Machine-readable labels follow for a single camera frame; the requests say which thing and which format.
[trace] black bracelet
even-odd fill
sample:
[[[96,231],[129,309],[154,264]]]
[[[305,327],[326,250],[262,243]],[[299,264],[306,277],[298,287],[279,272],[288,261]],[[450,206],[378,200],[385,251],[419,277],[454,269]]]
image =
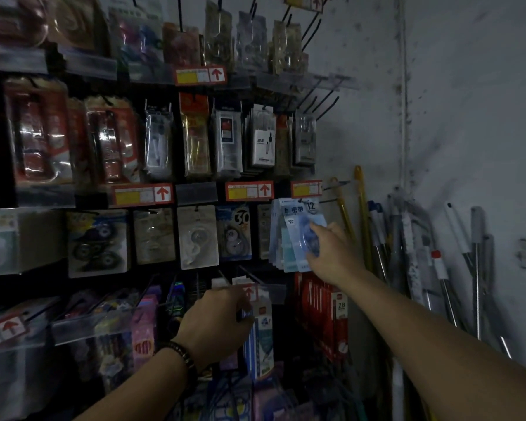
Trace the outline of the black bracelet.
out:
[[[187,349],[181,344],[177,344],[174,341],[170,341],[163,347],[170,348],[173,351],[175,351],[179,356],[181,356],[181,358],[185,362],[185,366],[187,367],[187,386],[185,387],[185,390],[183,392],[183,397],[191,396],[197,388],[198,383],[198,373],[197,367],[195,366],[195,362],[191,358],[191,355],[189,354]]]

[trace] person's left hand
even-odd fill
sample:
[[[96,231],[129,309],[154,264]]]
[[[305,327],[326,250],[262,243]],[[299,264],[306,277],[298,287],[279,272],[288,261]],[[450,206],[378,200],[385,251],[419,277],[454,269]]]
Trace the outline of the person's left hand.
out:
[[[209,364],[230,356],[247,340],[253,318],[236,321],[239,310],[251,310],[243,287],[206,291],[185,313],[172,341],[187,349],[201,372]]]

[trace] wall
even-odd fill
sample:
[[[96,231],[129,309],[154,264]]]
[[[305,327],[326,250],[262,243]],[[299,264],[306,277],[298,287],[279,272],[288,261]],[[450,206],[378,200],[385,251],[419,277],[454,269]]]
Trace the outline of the wall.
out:
[[[287,7],[280,0],[257,2],[257,13],[267,18],[271,38],[273,21],[281,20]],[[165,0],[165,3],[165,19],[177,23],[177,0]],[[237,12],[249,11],[251,3],[252,0],[223,0],[223,8],[233,13],[236,24]],[[184,25],[202,30],[204,8],[205,0],[182,0]],[[292,9],[291,13],[292,22],[300,22],[302,30],[314,16],[299,9]],[[319,110],[322,112],[340,96],[337,105],[318,123],[316,177],[324,181],[332,176],[350,180],[354,166],[360,164],[365,172],[368,196],[375,199],[385,198],[399,174],[399,52],[394,38],[398,29],[395,14],[394,0],[329,1],[320,29],[306,49],[311,72],[356,77],[359,87],[359,90],[341,90],[332,95]],[[326,93],[315,92],[321,97]],[[353,224],[357,225],[354,183],[344,188],[344,194]],[[324,198],[333,198],[333,195],[327,192]],[[342,221],[336,204],[328,204],[325,209],[328,219]],[[364,384],[362,393],[367,397],[376,387],[374,372],[366,369],[373,365],[370,362],[375,354],[373,334],[355,306],[350,312],[349,345]]]
[[[526,0],[406,0],[408,187],[428,209],[452,280],[470,279],[444,215],[469,229],[481,205],[495,236],[495,296],[526,366]]]

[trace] hand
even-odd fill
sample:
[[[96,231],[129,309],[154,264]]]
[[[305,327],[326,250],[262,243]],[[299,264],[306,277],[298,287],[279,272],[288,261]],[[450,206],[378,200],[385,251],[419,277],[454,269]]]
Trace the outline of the hand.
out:
[[[320,241],[319,257],[306,254],[310,268],[322,281],[343,289],[349,278],[365,269],[362,261],[337,223],[331,223],[327,228],[311,223],[310,227]]]
[[[236,321],[239,310],[251,310],[243,287],[206,291],[183,317],[172,340],[187,349],[197,370],[227,358],[247,340],[253,318]]]

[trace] forearm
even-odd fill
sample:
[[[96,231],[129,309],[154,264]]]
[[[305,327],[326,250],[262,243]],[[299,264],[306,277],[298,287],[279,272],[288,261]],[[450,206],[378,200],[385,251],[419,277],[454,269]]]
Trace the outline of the forearm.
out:
[[[439,419],[526,419],[525,368],[369,272],[343,282]]]
[[[76,421],[163,420],[187,383],[187,367],[179,354],[163,348],[118,389]]]

